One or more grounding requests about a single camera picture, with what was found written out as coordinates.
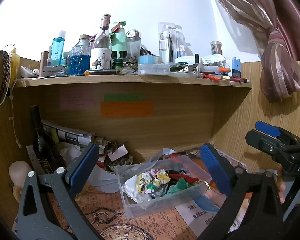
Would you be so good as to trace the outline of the person's hand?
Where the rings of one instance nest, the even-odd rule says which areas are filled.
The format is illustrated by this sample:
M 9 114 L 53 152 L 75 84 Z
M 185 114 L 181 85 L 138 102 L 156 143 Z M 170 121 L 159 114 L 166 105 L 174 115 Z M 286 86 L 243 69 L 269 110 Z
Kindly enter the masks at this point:
M 286 190 L 286 185 L 285 182 L 283 181 L 283 176 L 282 176 L 282 166 L 279 165 L 277 170 L 276 170 L 276 185 L 278 188 L 278 193 L 279 193 L 279 198 L 280 198 L 280 202 L 281 204 L 283 204 L 285 202 L 285 196 L 284 196 L 284 191 Z M 252 197 L 252 193 L 247 193 L 245 195 L 245 199 L 243 201 L 242 206 L 247 208 L 250 202 L 250 199 Z

